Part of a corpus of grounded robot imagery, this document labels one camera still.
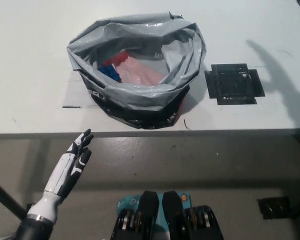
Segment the white and black left hand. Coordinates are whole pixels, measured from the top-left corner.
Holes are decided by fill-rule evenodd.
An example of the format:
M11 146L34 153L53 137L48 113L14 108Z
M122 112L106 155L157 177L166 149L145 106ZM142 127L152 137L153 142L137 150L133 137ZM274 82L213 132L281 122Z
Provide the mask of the white and black left hand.
M58 207L68 197L86 167L92 151L88 145L94 138L90 129L81 133L60 157L44 188L42 198L28 211L27 217L56 223Z

